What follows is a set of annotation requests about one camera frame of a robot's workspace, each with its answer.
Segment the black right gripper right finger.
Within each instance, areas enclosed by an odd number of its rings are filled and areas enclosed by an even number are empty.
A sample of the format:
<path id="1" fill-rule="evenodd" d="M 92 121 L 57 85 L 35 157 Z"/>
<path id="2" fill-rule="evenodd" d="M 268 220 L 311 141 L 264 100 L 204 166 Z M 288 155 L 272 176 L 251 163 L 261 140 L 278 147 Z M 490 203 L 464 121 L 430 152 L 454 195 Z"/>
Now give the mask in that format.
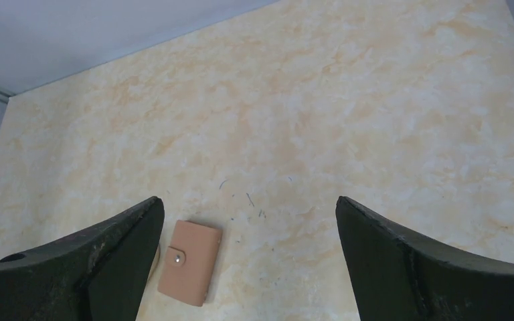
<path id="1" fill-rule="evenodd" d="M 514 263 L 447 245 L 349 197 L 335 216 L 362 320 L 514 320 Z"/>

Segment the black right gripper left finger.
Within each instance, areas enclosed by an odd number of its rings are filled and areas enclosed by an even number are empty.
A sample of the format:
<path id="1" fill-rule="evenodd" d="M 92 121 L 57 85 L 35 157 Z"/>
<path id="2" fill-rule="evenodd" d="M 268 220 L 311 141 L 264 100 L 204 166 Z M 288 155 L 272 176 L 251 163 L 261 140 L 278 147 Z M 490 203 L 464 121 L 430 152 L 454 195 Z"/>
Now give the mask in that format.
<path id="1" fill-rule="evenodd" d="M 158 197 L 0 259 L 0 320 L 135 320 L 163 228 Z"/>

